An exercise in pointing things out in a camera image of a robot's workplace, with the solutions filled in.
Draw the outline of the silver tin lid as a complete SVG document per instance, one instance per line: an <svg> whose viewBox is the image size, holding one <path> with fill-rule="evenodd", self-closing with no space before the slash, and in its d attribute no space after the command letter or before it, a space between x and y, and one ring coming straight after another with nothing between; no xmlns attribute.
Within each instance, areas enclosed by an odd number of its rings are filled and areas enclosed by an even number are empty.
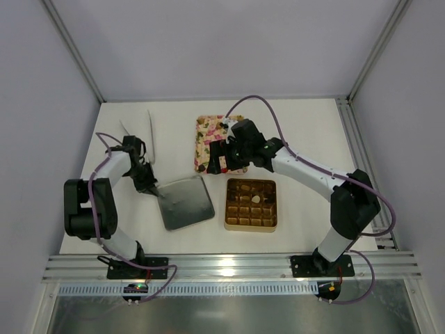
<svg viewBox="0 0 445 334"><path fill-rule="evenodd" d="M207 221L215 216L204 179L199 176L161 185L158 204L167 231L176 231Z"/></svg>

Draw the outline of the metal tongs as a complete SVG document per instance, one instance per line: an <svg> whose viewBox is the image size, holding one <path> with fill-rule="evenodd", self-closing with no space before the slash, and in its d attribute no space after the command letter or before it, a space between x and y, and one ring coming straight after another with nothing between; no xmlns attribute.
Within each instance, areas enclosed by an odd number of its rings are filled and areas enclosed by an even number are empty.
<svg viewBox="0 0 445 334"><path fill-rule="evenodd" d="M145 143L143 156L151 164L155 164L154 129L150 112L148 110L137 111L130 116L121 117L120 125L126 135L136 136Z"/></svg>

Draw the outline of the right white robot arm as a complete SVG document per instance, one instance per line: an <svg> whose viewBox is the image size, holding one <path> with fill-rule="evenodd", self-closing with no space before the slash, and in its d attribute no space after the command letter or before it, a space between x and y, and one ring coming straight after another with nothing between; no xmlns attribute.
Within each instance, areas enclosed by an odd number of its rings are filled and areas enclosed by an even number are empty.
<svg viewBox="0 0 445 334"><path fill-rule="evenodd" d="M254 165L299 182L330 204L329 231L311 255L291 257L293 275L311 278L333 277L339 270L350 273L345 252L381 210L368 174L360 169L345 173L319 166L291 152L284 139L265 139L249 119L223 118L220 126L227 137L209 145L209 174L222 173L221 159L227 170Z"/></svg>

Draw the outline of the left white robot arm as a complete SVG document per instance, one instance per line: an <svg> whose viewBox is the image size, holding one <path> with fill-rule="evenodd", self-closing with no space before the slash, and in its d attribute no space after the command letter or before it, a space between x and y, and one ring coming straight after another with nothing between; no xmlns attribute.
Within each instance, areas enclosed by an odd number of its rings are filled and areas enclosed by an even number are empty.
<svg viewBox="0 0 445 334"><path fill-rule="evenodd" d="M157 179L145 160L146 145L136 136L124 136L116 146L107 145L101 132L97 137L106 146L106 155L88 179L71 179L63 186L64 228L70 237L96 243L119 262L140 270L145 254L138 241L118 227L118 211L113 187L124 177L132 180L137 193L159 196Z"/></svg>

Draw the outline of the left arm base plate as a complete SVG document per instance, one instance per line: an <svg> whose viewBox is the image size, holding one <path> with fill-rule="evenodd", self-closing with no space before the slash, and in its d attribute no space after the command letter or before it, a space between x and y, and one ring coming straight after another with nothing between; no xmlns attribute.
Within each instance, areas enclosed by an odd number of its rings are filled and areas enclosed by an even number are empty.
<svg viewBox="0 0 445 334"><path fill-rule="evenodd" d="M107 257L103 257L101 261L108 265L106 278L109 280L142 280L146 278L165 280L168 277L169 259L167 257L146 257L142 266L150 267L150 269L141 269Z"/></svg>

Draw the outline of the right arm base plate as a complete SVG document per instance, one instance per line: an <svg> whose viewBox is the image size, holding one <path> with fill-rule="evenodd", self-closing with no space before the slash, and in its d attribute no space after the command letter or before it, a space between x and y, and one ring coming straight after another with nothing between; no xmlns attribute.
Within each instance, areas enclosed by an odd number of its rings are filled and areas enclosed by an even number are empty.
<svg viewBox="0 0 445 334"><path fill-rule="evenodd" d="M328 262L324 257L293 255L290 257L294 278L354 277L355 270L351 256L341 255L336 261Z"/></svg>

